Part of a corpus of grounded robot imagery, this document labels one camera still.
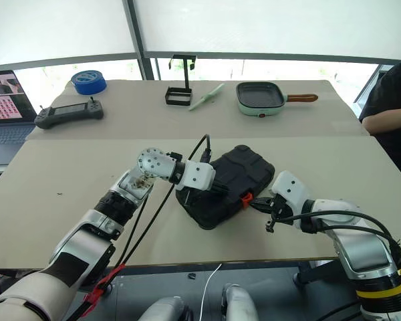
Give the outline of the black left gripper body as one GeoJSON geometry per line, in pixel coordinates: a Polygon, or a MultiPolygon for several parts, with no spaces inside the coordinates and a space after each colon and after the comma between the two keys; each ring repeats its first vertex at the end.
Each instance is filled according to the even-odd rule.
{"type": "Polygon", "coordinates": [[[213,179],[205,192],[214,197],[225,197],[229,193],[229,188],[219,179],[213,179]]]}

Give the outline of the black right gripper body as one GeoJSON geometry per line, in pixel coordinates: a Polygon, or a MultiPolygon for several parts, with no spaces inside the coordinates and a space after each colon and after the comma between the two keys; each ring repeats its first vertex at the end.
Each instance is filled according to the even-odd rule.
{"type": "Polygon", "coordinates": [[[287,204],[287,200],[281,195],[275,195],[267,201],[270,207],[271,219],[266,224],[266,230],[270,233],[274,232],[276,223],[286,223],[285,219],[293,217],[293,211],[287,204]]]}

